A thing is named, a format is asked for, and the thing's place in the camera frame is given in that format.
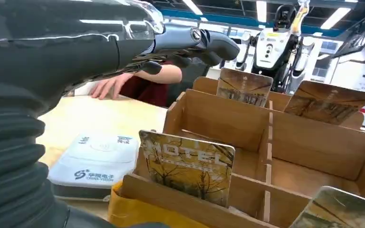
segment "tree image on card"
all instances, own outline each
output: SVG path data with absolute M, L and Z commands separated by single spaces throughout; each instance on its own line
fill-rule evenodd
M 227 205 L 234 147 L 143 130 L 139 136 L 153 181 Z
M 365 92 L 302 81 L 285 113 L 339 125 L 365 106 Z
M 365 199 L 323 186 L 290 228 L 365 228 Z
M 223 68 L 217 96 L 264 107 L 272 82 L 271 77 Z

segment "human hand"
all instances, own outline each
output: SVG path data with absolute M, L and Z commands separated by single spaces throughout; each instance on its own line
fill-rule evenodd
M 112 78 L 101 80 L 92 88 L 92 90 L 90 90 L 90 94 L 92 98 L 98 97 L 102 100 L 108 94 L 111 87 L 114 86 L 112 98 L 115 99 L 121 91 L 122 86 L 132 78 L 132 76 L 134 76 L 132 73 L 123 73 Z

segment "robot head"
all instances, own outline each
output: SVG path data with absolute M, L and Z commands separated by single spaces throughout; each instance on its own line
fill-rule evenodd
M 281 5 L 275 13 L 274 31 L 280 29 L 289 29 L 296 16 L 296 8 L 294 5 Z

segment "white router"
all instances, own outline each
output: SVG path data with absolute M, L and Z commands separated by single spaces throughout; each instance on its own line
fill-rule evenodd
M 54 195 L 108 201 L 111 187 L 135 169 L 138 148 L 129 136 L 80 134 L 49 170 Z

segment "black robotic arm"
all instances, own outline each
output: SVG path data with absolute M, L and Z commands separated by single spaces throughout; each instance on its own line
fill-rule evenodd
M 37 117 L 89 80 L 239 52 L 224 34 L 162 20 L 135 0 L 0 0 L 0 228 L 113 227 L 54 199 Z

